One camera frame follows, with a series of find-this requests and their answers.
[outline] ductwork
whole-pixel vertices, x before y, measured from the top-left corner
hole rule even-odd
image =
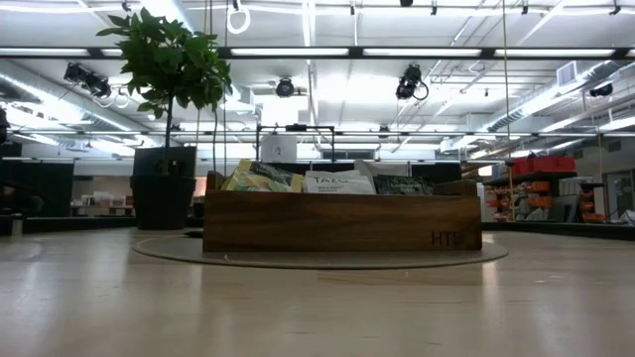
[[[593,89],[604,82],[611,82],[616,79],[613,78],[613,74],[630,63],[630,61],[614,60],[605,60],[600,63],[576,61],[574,62],[574,67],[577,68],[577,71],[571,83],[560,85],[557,80],[554,80],[540,87],[518,99],[509,109],[509,116],[507,115],[507,108],[494,113],[488,124],[481,131],[486,129],[487,131],[495,132],[508,124],[525,119],[566,99],[572,93]]]

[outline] spotlight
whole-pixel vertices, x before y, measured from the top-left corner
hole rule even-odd
[[[278,86],[276,87],[276,94],[281,98],[289,98],[294,95],[294,84],[291,83],[290,78],[281,78]]]
[[[426,89],[426,95],[421,98],[415,96],[415,91],[419,86]],[[397,86],[397,91],[395,92],[397,99],[410,99],[415,97],[417,100],[424,100],[428,98],[428,94],[428,86],[422,81],[419,66],[416,64],[410,64],[404,72],[404,76],[399,78],[399,85]]]
[[[105,98],[112,92],[108,78],[97,76],[95,73],[82,68],[77,63],[69,63],[63,78],[73,85],[80,85],[88,90],[92,96]]]
[[[613,84],[608,83],[602,87],[592,89],[588,92],[593,98],[598,96],[607,96],[613,93]]]
[[[388,129],[388,125],[380,125],[379,126],[379,132],[380,133],[389,133],[390,129]],[[379,135],[378,138],[379,139],[388,139],[388,135]]]
[[[94,73],[89,73],[86,76],[86,82],[83,83],[81,87],[90,91],[92,96],[99,98],[107,98],[112,93],[110,85],[108,84],[108,78],[100,78]]]

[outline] cable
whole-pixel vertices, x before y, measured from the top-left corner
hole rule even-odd
[[[428,96],[430,95],[430,89],[428,88],[428,86],[422,80],[419,79],[419,81],[421,82],[421,86],[426,89],[426,95],[424,95],[423,98],[419,98],[415,94],[413,94],[413,98],[415,98],[415,99],[417,99],[419,101],[426,100],[428,98]]]

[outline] green leaves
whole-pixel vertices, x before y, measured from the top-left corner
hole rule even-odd
[[[159,119],[175,98],[183,108],[193,104],[216,110],[231,84],[229,64],[212,50],[217,35],[193,34],[183,23],[152,16],[145,8],[125,19],[109,18],[116,27],[97,36],[123,37],[116,45],[126,61],[121,72],[132,74],[128,91],[147,100],[138,111],[153,112]]]
[[[156,49],[154,55],[162,70],[169,74],[176,73],[183,60],[183,52],[169,47]]]

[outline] circular rug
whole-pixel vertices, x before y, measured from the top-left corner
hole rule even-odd
[[[502,258],[507,249],[483,242],[481,251],[437,252],[202,252],[202,240],[150,238],[132,248],[142,254],[178,261],[238,267],[284,269],[405,269],[443,267]]]

